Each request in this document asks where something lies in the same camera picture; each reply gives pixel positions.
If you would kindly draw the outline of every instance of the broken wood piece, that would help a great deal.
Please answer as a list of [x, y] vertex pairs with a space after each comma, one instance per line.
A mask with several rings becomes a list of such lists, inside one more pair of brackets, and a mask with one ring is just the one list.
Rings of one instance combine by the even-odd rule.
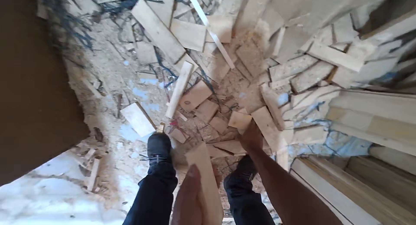
[[157, 3], [154, 1], [149, 1], [147, 4], [154, 11], [154, 13], [159, 17], [159, 19], [164, 23], [164, 25], [169, 28], [171, 25], [172, 13], [174, 11], [175, 0], [161, 0], [163, 3]]
[[231, 113], [228, 126], [235, 127], [240, 130], [246, 130], [247, 127], [250, 125], [251, 119], [252, 119], [252, 116], [248, 114], [243, 114], [237, 111], [233, 111]]
[[327, 135], [323, 126], [306, 127], [294, 132], [291, 144], [323, 144]]
[[290, 105], [292, 109], [299, 109], [309, 105], [331, 100], [340, 94], [341, 89], [337, 86], [329, 85], [318, 89], [307, 91], [299, 95], [292, 95]]
[[161, 122], [160, 125], [157, 127], [156, 132], [163, 133], [164, 129], [165, 129], [165, 124]]
[[275, 121], [276, 127], [278, 130], [284, 130], [284, 120], [282, 118], [282, 113], [279, 109], [279, 95], [273, 92], [267, 84], [263, 84], [260, 87], [261, 94], [263, 96], [263, 100], [266, 103], [267, 107], [270, 110], [270, 114]]
[[185, 111], [190, 112], [211, 94], [211, 89], [201, 80], [180, 99], [179, 104]]
[[206, 125], [205, 127], [199, 129], [198, 131], [201, 134], [201, 137], [205, 142], [208, 142], [210, 140], [214, 140], [220, 137], [218, 132], [210, 125]]
[[90, 177], [88, 177], [87, 184], [86, 184], [86, 189], [88, 191], [92, 191], [92, 189], [94, 188], [95, 180], [97, 178], [99, 164], [100, 164], [100, 160], [94, 158], [94, 163], [92, 164], [92, 169], [91, 169], [91, 175], [90, 175]]
[[175, 111], [175, 115], [179, 116], [181, 119], [183, 119], [184, 121], [188, 121], [188, 118], [185, 117], [181, 112], [179, 111]]
[[224, 212], [209, 155], [205, 143], [185, 154], [188, 165], [195, 164], [201, 175], [198, 200], [201, 206], [202, 224], [219, 225], [223, 220]]
[[174, 18], [172, 20], [171, 32], [183, 47], [200, 52], [203, 51], [206, 26], [188, 23]]
[[[231, 31], [233, 19], [231, 15], [210, 15], [207, 16], [210, 23], [210, 30], [218, 36], [220, 42], [231, 42]], [[207, 34], [205, 41], [214, 42], [211, 35]]]
[[156, 126], [138, 102], [127, 106], [120, 112], [139, 136], [144, 137], [156, 130]]
[[350, 13], [334, 22], [334, 36], [337, 43], [351, 43], [358, 36], [358, 32], [352, 26]]
[[[209, 26], [209, 21], [204, 13], [204, 11], [201, 9], [201, 6], [199, 5], [197, 0], [190, 0], [193, 7], [196, 10], [196, 13], [198, 13], [201, 21], [204, 23], [205, 26]], [[228, 53], [226, 52], [226, 49], [224, 48], [224, 46], [222, 45], [222, 43], [220, 42], [220, 39], [218, 38], [218, 36], [213, 33], [209, 28], [207, 29], [209, 34], [211, 35], [212, 39], [214, 40], [215, 44], [217, 45], [218, 49], [220, 50], [220, 52], [222, 53], [224, 59], [226, 60], [226, 62], [228, 63], [228, 65], [230, 66], [231, 69], [234, 69], [234, 63], [232, 61], [232, 59], [230, 58], [230, 56], [228, 55]]]
[[270, 77], [273, 82], [279, 81], [281, 79], [303, 72], [315, 64], [317, 61], [317, 58], [314, 58], [310, 55], [294, 58], [284, 64], [279, 64], [269, 68]]
[[236, 54], [254, 78], [258, 77], [268, 68], [267, 63], [264, 62], [261, 50], [257, 48], [252, 39], [245, 41], [237, 49]]
[[305, 91], [327, 77], [334, 65], [320, 61], [290, 80], [296, 93]]
[[195, 110], [195, 115], [208, 124], [220, 106], [210, 100], [204, 100]]
[[148, 6], [145, 0], [138, 0], [132, 15], [145, 28], [153, 42], [165, 53], [170, 63], [175, 64], [184, 55], [185, 49], [165, 24]]
[[155, 48], [144, 41], [135, 42], [137, 59], [140, 64], [157, 63]]
[[251, 113], [254, 121], [257, 123], [264, 138], [269, 144], [271, 150], [276, 152], [280, 148], [280, 131], [273, 122], [273, 118], [267, 110], [266, 106]]
[[182, 93], [184, 92], [186, 85], [190, 79], [190, 75], [192, 74], [193, 67], [194, 65], [190, 64], [189, 62], [184, 62], [178, 80], [176, 81], [174, 92], [172, 93], [171, 101], [168, 105], [168, 110], [166, 111], [166, 117], [172, 118], [174, 116]]
[[218, 117], [213, 117], [209, 125], [211, 125], [220, 134], [224, 134], [228, 128], [228, 123]]
[[336, 49], [323, 45], [319, 42], [314, 42], [311, 48], [308, 51], [308, 54], [311, 56], [317, 57], [321, 60], [324, 60], [328, 63], [343, 66], [348, 68], [352, 71], [359, 72], [362, 66], [364, 65], [364, 61], [352, 57], [343, 52], [339, 52]]
[[178, 128], [174, 128], [169, 135], [180, 143], [185, 143], [186, 139], [189, 137], [181, 132]]

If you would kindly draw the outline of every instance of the debris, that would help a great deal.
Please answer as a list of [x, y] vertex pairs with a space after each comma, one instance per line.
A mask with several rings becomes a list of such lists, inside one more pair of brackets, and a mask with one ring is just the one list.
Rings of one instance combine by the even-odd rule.
[[193, 67], [194, 65], [190, 64], [189, 62], [184, 62], [178, 80], [176, 81], [174, 92], [168, 105], [168, 110], [166, 111], [166, 117], [172, 118], [174, 116], [182, 93], [184, 92], [186, 85], [190, 79], [190, 75], [192, 74]]
[[208, 124], [220, 106], [210, 100], [204, 100], [195, 110], [195, 115]]
[[138, 0], [132, 15], [146, 29], [152, 41], [165, 53], [171, 63], [176, 63], [184, 55], [185, 49], [164, 23], [158, 18], [145, 0]]
[[201, 80], [183, 95], [179, 100], [179, 104], [185, 111], [190, 112], [211, 96], [211, 94], [211, 89]]
[[334, 65], [320, 61], [309, 69], [300, 73], [300, 75], [291, 79], [290, 82], [293, 86], [293, 89], [297, 93], [300, 93], [327, 77], [333, 68]]
[[152, 120], [138, 102], [127, 106], [120, 112], [139, 136], [144, 137], [156, 130]]
[[183, 47], [203, 51], [207, 32], [205, 26], [172, 19], [171, 32]]

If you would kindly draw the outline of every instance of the wood scrap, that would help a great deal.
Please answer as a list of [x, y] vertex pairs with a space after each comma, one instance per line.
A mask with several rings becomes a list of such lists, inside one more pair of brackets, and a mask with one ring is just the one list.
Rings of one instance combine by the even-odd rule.
[[350, 13], [334, 22], [334, 36], [337, 43], [351, 43], [358, 36], [358, 32], [352, 26]]
[[[210, 15], [207, 16], [210, 23], [210, 30], [218, 36], [220, 42], [231, 42], [231, 31], [233, 19], [231, 15]], [[207, 34], [205, 41], [214, 42], [211, 35]]]
[[237, 111], [231, 113], [230, 121], [228, 126], [235, 127], [240, 130], [246, 130], [251, 122], [252, 116], [243, 114]]
[[149, 1], [147, 4], [159, 17], [163, 24], [169, 28], [171, 25], [172, 13], [174, 11], [175, 0], [161, 0], [163, 3]]
[[156, 126], [138, 102], [127, 106], [120, 112], [139, 136], [144, 137], [156, 130]]
[[220, 134], [224, 134], [228, 128], [228, 123], [218, 117], [213, 117], [209, 125], [211, 125]]
[[297, 57], [295, 59], [289, 60], [284, 64], [279, 64], [269, 68], [270, 77], [272, 78], [273, 82], [279, 81], [281, 79], [303, 72], [315, 64], [317, 61], [318, 59], [309, 55]]
[[157, 63], [155, 48], [144, 41], [135, 42], [137, 59], [140, 64]]
[[291, 144], [323, 144], [327, 135], [323, 126], [306, 127], [294, 132]]
[[178, 80], [176, 81], [176, 85], [174, 88], [174, 92], [172, 93], [171, 101], [169, 102], [168, 109], [166, 111], [166, 117], [172, 118], [178, 107], [180, 98], [182, 93], [184, 92], [186, 85], [190, 79], [190, 75], [193, 72], [194, 65], [190, 64], [189, 62], [184, 62], [182, 69], [180, 71], [180, 75]]
[[264, 138], [269, 144], [273, 152], [277, 152], [280, 147], [280, 131], [273, 122], [273, 118], [267, 110], [266, 106], [251, 113], [254, 121], [257, 123]]
[[173, 19], [171, 32], [183, 47], [203, 51], [206, 35], [205, 26]]
[[208, 124], [220, 106], [210, 100], [204, 100], [195, 110], [195, 115]]
[[202, 224], [221, 224], [224, 212], [206, 144], [200, 144], [186, 153], [185, 156], [188, 165], [195, 164], [201, 175], [201, 190], [198, 200], [201, 205]]
[[88, 191], [92, 191], [94, 189], [95, 180], [98, 174], [98, 167], [100, 164], [100, 160], [94, 158], [94, 163], [92, 164], [91, 175], [87, 179], [86, 189]]
[[179, 141], [180, 143], [185, 143], [186, 139], [188, 139], [189, 136], [187, 136], [185, 133], [181, 132], [178, 128], [174, 128], [169, 135], [174, 138], [175, 140]]
[[364, 65], [363, 60], [357, 59], [343, 52], [339, 52], [338, 50], [325, 46], [319, 42], [314, 42], [312, 44], [308, 54], [328, 63], [343, 66], [356, 72], [359, 72]]
[[[201, 9], [199, 3], [197, 0], [190, 0], [193, 7], [196, 10], [196, 13], [198, 13], [201, 21], [204, 23], [205, 26], [209, 26], [210, 23], [204, 13], [204, 11]], [[210, 36], [212, 37], [212, 39], [214, 40], [215, 44], [217, 45], [219, 51], [221, 52], [221, 54], [223, 55], [224, 59], [226, 60], [227, 64], [230, 66], [231, 69], [234, 69], [234, 63], [232, 61], [232, 59], [230, 58], [230, 56], [228, 55], [226, 49], [224, 48], [224, 46], [222, 45], [222, 43], [220, 42], [220, 39], [218, 38], [218, 36], [212, 32], [210, 29], [208, 29], [208, 32], [210, 34]]]
[[300, 93], [327, 77], [333, 68], [334, 65], [325, 61], [320, 61], [291, 79], [290, 82], [293, 89], [297, 93]]
[[268, 68], [268, 65], [263, 60], [261, 50], [257, 48], [251, 39], [245, 41], [244, 44], [237, 49], [236, 54], [254, 78], [258, 77]]
[[146, 29], [146, 32], [165, 53], [170, 63], [175, 64], [184, 55], [185, 49], [165, 24], [148, 6], [145, 0], [138, 0], [132, 9], [132, 15]]
[[180, 99], [179, 105], [185, 111], [190, 112], [211, 96], [211, 94], [211, 89], [201, 80]]

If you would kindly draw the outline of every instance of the hand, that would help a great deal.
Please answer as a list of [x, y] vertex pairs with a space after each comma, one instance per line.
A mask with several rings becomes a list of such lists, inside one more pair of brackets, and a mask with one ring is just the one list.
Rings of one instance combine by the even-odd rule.
[[201, 174], [195, 164], [191, 165], [180, 186], [174, 205], [172, 225], [201, 225], [202, 210], [198, 201], [201, 190]]
[[250, 122], [246, 131], [238, 139], [247, 152], [263, 148], [263, 135], [254, 120]]

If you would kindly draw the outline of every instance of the black sneaker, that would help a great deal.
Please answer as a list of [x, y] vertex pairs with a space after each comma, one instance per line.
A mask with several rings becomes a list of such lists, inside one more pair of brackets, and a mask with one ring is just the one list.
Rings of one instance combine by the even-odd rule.
[[172, 163], [171, 140], [165, 133], [154, 133], [147, 141], [147, 156], [149, 164]]

